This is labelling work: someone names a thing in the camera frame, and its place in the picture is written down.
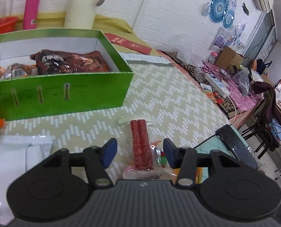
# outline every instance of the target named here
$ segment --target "pink floral cloth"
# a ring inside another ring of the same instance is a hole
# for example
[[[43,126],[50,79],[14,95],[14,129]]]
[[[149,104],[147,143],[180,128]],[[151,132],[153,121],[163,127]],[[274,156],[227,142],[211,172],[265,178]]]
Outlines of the pink floral cloth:
[[[213,72],[219,73],[218,66],[211,65],[209,63],[205,63],[205,64],[209,68],[211,68]],[[209,73],[209,70],[206,70],[206,68],[203,68],[203,71]],[[234,102],[236,108],[238,108],[241,113],[245,111],[249,111],[260,102],[260,99],[262,98],[260,95],[251,94],[251,97],[243,96],[238,89],[238,85],[233,80],[229,80],[227,82],[230,85],[230,87],[227,87],[227,89],[228,90],[230,89],[231,92],[230,98]]]

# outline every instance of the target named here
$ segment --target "green box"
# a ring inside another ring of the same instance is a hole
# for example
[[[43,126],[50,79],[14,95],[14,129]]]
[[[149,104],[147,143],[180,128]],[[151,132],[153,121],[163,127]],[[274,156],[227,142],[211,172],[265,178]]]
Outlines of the green box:
[[[27,119],[121,107],[133,72],[101,31],[36,29],[0,35],[0,66],[35,64],[40,50],[98,50],[112,72],[32,76],[0,81],[0,118]]]

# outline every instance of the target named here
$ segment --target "power strip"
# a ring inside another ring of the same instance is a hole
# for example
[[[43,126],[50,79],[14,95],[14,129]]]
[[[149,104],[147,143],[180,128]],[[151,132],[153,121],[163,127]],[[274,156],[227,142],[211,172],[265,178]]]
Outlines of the power strip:
[[[206,73],[206,80],[216,89],[216,91],[223,97],[226,98],[230,95],[230,91],[212,74]]]

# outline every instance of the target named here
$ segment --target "pink thermos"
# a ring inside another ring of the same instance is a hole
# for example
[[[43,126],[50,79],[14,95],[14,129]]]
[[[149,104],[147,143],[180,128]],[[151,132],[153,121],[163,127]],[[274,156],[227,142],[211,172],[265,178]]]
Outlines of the pink thermos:
[[[23,29],[36,29],[36,18],[38,13],[39,0],[26,0]]]

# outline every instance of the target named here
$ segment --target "red basket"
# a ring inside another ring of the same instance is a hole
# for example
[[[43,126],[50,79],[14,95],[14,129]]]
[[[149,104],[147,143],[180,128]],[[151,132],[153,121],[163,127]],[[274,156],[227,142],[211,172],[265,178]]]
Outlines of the red basket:
[[[0,19],[0,34],[14,31],[18,19],[19,18],[15,16]]]

